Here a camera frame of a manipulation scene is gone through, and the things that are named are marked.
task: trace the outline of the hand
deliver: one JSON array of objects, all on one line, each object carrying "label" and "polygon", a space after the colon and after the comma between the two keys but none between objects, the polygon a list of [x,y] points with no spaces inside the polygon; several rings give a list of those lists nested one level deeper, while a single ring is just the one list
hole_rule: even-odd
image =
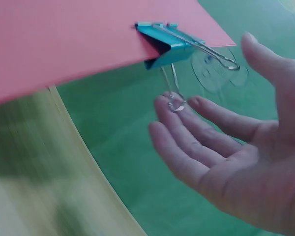
[{"label": "hand", "polygon": [[241,44],[250,66],[276,89],[279,121],[244,117],[192,97],[190,107],[222,134],[190,107],[172,113],[168,98],[159,96],[151,138],[175,176],[220,210],[256,227],[295,235],[295,60],[276,55],[248,33]]}]

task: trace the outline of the binder clip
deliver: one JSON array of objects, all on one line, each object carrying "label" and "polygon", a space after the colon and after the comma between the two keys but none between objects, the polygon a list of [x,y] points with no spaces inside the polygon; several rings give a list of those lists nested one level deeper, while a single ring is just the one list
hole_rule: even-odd
[{"label": "binder clip", "polygon": [[[216,59],[224,68],[227,70],[239,70],[240,66],[233,59],[227,58],[212,48],[205,45],[205,42],[199,38],[195,38],[189,34],[186,34],[178,30],[178,24],[164,24],[157,22],[137,22],[135,28],[143,36],[146,37],[148,42],[159,52],[160,56],[156,59],[151,59],[145,61],[145,66],[147,70],[153,68],[161,68],[168,86],[168,91],[170,93],[169,107],[172,112],[182,111],[185,107],[186,100],[179,91],[177,74],[175,71],[174,63],[186,60],[191,57],[191,55],[196,50],[201,50],[208,54],[208,59]],[[226,65],[223,61],[228,61],[232,65]],[[176,87],[176,92],[182,98],[182,102],[178,107],[174,105],[174,95],[171,90],[168,76],[165,72],[164,66],[170,65],[172,73],[174,76],[174,82]]]}]

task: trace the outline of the green surface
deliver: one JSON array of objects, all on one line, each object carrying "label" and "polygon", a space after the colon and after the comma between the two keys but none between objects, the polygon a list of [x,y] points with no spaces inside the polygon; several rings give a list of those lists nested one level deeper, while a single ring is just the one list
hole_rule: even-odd
[{"label": "green surface", "polygon": [[[275,52],[295,58],[295,8],[290,12],[282,2],[285,6],[277,0],[200,1],[237,44],[249,31]],[[240,47],[232,51],[247,65]],[[244,115],[276,118],[273,88],[251,70],[245,86],[228,82],[220,93],[199,85],[189,61],[177,63],[177,75],[186,96],[200,94]],[[159,70],[137,64],[69,83],[59,92],[100,168],[148,235],[273,235],[220,213],[170,174],[147,129],[156,119],[153,100],[165,89]]]}]

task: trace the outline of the pink paper sheet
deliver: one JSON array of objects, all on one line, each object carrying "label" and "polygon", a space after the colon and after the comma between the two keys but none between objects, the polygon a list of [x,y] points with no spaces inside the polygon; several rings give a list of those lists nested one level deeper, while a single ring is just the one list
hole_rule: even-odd
[{"label": "pink paper sheet", "polygon": [[157,57],[137,21],[175,22],[211,47],[234,45],[196,0],[0,0],[0,103]]}]

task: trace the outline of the metal loop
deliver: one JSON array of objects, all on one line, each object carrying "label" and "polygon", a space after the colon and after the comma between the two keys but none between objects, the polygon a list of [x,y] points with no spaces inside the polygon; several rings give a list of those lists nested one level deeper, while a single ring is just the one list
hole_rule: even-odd
[{"label": "metal loop", "polygon": [[177,112],[181,112],[185,108],[186,100],[185,100],[185,98],[183,97],[183,95],[179,91],[177,74],[176,74],[176,70],[175,70],[175,67],[174,67],[174,64],[173,63],[171,63],[171,67],[172,67],[172,72],[173,72],[173,76],[174,76],[174,82],[175,82],[176,92],[182,98],[181,104],[177,108],[175,108],[175,105],[174,105],[175,97],[174,97],[174,94],[173,94],[173,92],[171,90],[171,85],[169,83],[169,79],[168,79],[168,76],[166,74],[166,71],[165,71],[164,67],[161,67],[161,69],[162,69],[163,74],[164,74],[164,78],[165,78],[165,81],[166,81],[166,84],[167,84],[168,92],[170,93],[170,96],[169,96],[170,101],[168,102],[168,106],[170,107],[170,109],[171,109],[172,112],[177,113]]}]

